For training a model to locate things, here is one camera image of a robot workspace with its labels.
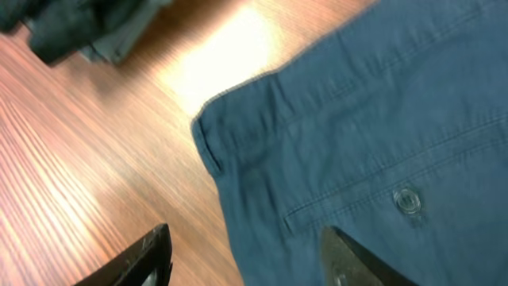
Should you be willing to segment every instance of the blue garment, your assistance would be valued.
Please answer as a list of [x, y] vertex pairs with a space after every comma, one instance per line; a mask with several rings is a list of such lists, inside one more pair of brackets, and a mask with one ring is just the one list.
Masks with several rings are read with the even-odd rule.
[[508, 284], [508, 1], [381, 0], [193, 124], [247, 285], [335, 226], [421, 285]]

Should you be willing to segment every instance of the seam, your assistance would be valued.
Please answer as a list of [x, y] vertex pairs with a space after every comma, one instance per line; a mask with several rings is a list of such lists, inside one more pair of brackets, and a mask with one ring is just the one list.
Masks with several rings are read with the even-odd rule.
[[325, 192], [325, 193], [322, 193], [321, 195], [319, 195], [318, 197], [316, 197], [315, 199], [311, 199], [309, 201], [307, 201], [306, 203], [302, 204], [302, 205], [299, 205], [297, 207], [294, 207], [292, 209], [290, 209], [288, 212], [287, 212], [287, 215], [286, 217], [288, 216], [291, 216], [293, 213], [295, 212], [298, 212], [298, 211], [301, 211], [301, 210], [304, 210], [306, 209], [307, 207], [317, 203], [318, 201], [321, 201], [323, 199], [326, 199], [332, 195], [334, 195], [339, 189], [344, 189], [344, 188], [350, 188], [351, 186], [353, 185], [356, 185], [356, 184], [359, 184], [363, 181], [365, 181], [367, 178], [369, 177], [372, 177], [372, 176], [376, 176], [378, 174], [380, 174], [381, 172], [384, 172], [386, 171], [387, 169], [390, 169], [390, 168], [393, 168], [399, 164], [403, 164], [404, 162], [408, 161], [408, 160], [411, 160], [417, 156], [420, 156], [422, 155], [423, 153], [427, 153], [428, 151], [431, 151], [435, 148], [439, 148], [441, 147], [442, 145], [450, 142], [450, 141], [453, 141], [455, 139], [457, 139], [458, 137], [462, 137], [464, 135], [468, 135], [468, 134], [474, 134], [476, 132], [479, 132], [481, 130], [484, 130], [486, 128], [489, 128], [493, 125], [497, 125], [499, 124], [500, 122], [503, 122], [503, 121], [507, 121], [508, 120], [508, 114], [503, 114], [497, 118], [494, 118], [492, 120], [489, 120], [489, 121], [486, 121], [486, 122], [483, 122], [483, 123], [480, 123], [479, 125], [471, 128], [471, 129], [466, 129], [466, 130], [462, 130], [462, 131], [459, 131], [458, 133], [455, 133], [453, 134], [451, 137], [447, 137], [445, 138], [444, 140], [441, 140], [441, 141], [437, 141], [433, 144], [431, 144], [430, 146], [428, 147], [423, 147], [421, 149], [421, 151], [417, 151], [417, 152], [414, 152], [414, 153], [410, 153], [408, 156], [402, 158], [401, 160], [397, 160], [395, 162], [393, 162], [392, 164], [389, 164], [389, 165], [386, 165], [385, 167], [383, 168], [379, 168], [379, 169], [376, 169], [375, 171], [372, 171], [372, 172], [369, 172], [367, 175], [365, 176], [361, 176], [359, 179], [357, 180], [351, 180], [349, 182], [346, 182], [342, 185], [339, 185], [339, 186], [336, 186], [336, 187], [333, 187], [331, 190]]
[[[471, 11], [466, 12], [465, 14], [457, 17], [457, 19], [447, 26], [445, 26], [443, 29], [440, 29], [436, 31], [430, 38], [424, 39], [421, 41], [420, 44], [417, 44], [413, 48], [409, 48], [406, 52], [400, 54], [399, 56], [394, 56], [391, 60], [387, 60], [385, 64], [381, 66], [381, 68], [378, 71], [372, 72], [368, 77], [378, 78], [380, 76], [383, 76], [385, 73], [389, 72], [393, 68], [397, 67], [400, 63], [407, 61], [413, 57], [415, 57], [418, 53], [425, 51], [427, 48], [444, 41], [446, 38], [450, 37], [457, 29], [462, 26], [462, 24], [465, 24], [468, 21], [475, 20], [478, 18], [483, 10], [493, 5], [494, 3], [499, 2], [500, 0], [496, 0], [493, 2], [483, 3], [479, 4], [481, 8], [476, 8]], [[303, 118], [309, 116], [309, 114], [316, 113], [317, 110], [320, 110], [321, 108], [327, 106], [330, 102], [336, 101], [340, 98], [343, 98], [345, 96], [349, 96], [355, 89], [358, 89], [360, 86], [362, 86], [360, 83], [365, 82], [365, 79], [361, 78], [352, 78], [352, 79], [346, 79], [345, 83], [342, 84], [342, 87], [338, 87], [338, 90], [333, 92], [333, 95], [330, 96], [330, 100], [323, 102], [320, 106], [313, 108], [312, 110], [307, 110], [303, 114], [295, 115], [291, 119], [287, 119], [285, 122], [281, 123], [278, 127], [274, 128], [272, 131], [267, 132], [266, 134], [261, 133], [253, 133], [252, 135], [236, 139], [237, 146], [236, 147], [230, 147], [230, 151], [241, 151], [242, 149], [246, 149], [250, 145], [253, 145], [254, 143], [257, 143], [259, 140], [268, 141], [271, 140], [273, 137], [276, 137], [276, 134], [280, 132], [281, 129], [287, 128], [290, 124], [295, 123], [297, 121], [302, 120]]]
[[[372, 195], [370, 195], [370, 196], [368, 196], [368, 197], [366, 197], [364, 199], [359, 199], [358, 201], [356, 201], [354, 203], [351, 203], [350, 205], [348, 205], [346, 207], [343, 207], [341, 209], [338, 209], [338, 210], [335, 210], [335, 211], [331, 211], [330, 213], [328, 213], [326, 215], [323, 215], [320, 218], [313, 219], [311, 222], [307, 223], [305, 226], [297, 227], [297, 228], [295, 228], [295, 230], [292, 230], [290, 228], [289, 231], [293, 235], [303, 233], [303, 232], [309, 230], [310, 228], [312, 228], [315, 224], [319, 223], [320, 221], [326, 220], [327, 218], [330, 218], [330, 217], [333, 217], [333, 216], [337, 216], [337, 215], [341, 215], [341, 214], [352, 213], [353, 211], [357, 210], [358, 208], [362, 207], [363, 205], [365, 205], [367, 203], [370, 203], [370, 202], [373, 202], [373, 201], [379, 201], [379, 200], [383, 199], [383, 197], [388, 196], [391, 193], [391, 190], [394, 188], [394, 186], [400, 185], [403, 182], [407, 182], [407, 181], [410, 181], [410, 180], [415, 180], [417, 178], [425, 176], [425, 175], [429, 174], [432, 171], [435, 171], [435, 170], [437, 170], [439, 168], [444, 167], [445, 165], [453, 162], [456, 159], [464, 160], [464, 159], [466, 159], [466, 158], [468, 158], [468, 157], [470, 157], [470, 156], [472, 156], [472, 155], [474, 155], [476, 153], [479, 153], [479, 152], [481, 152], [483, 150], [495, 147], [496, 145], [504, 146], [506, 144], [508, 144], [508, 139], [504, 138], [504, 139], [500, 139], [500, 140], [497, 140], [497, 141], [494, 141], [494, 142], [490, 142], [490, 143], [487, 143], [485, 145], [480, 145], [480, 146], [477, 146], [475, 148], [472, 148], [472, 149], [463, 151], [461, 153], [458, 153], [458, 154], [456, 154], [456, 155], [454, 155], [452, 157], [449, 157], [449, 158], [444, 159], [444, 160], [442, 160], [440, 162], [437, 162], [436, 164], [433, 164], [430, 167], [425, 168], [422, 171], [415, 172], [413, 175], [410, 175], [410, 176], [408, 176], [405, 179], [399, 180], [397, 183], [391, 184], [389, 187], [386, 187], [382, 191], [378, 191], [378, 192], [376, 192], [376, 193], [374, 193], [374, 194], [372, 194]], [[287, 221], [289, 219], [289, 217], [290, 217], [290, 215], [286, 216], [286, 218], [284, 220]]]

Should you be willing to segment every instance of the blue denim garment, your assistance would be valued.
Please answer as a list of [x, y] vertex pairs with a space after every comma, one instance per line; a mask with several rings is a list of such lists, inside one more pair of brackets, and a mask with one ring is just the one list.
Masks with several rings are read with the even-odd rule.
[[324, 226], [418, 284], [508, 284], [506, 0], [381, 0], [193, 134], [247, 285], [322, 284]]

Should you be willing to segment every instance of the pocket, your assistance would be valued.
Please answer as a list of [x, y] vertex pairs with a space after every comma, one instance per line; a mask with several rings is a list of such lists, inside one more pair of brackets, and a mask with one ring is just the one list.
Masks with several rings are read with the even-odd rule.
[[507, 124], [497, 118], [449, 138], [300, 207], [285, 224], [293, 236], [337, 226], [419, 284], [495, 279], [508, 257]]

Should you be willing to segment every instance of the wood grain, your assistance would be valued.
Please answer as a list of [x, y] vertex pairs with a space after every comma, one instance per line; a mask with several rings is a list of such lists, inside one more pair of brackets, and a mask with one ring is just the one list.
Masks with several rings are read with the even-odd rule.
[[368, 3], [177, 0], [115, 68], [0, 37], [0, 284], [74, 284], [167, 222], [171, 285], [241, 285], [191, 119]]

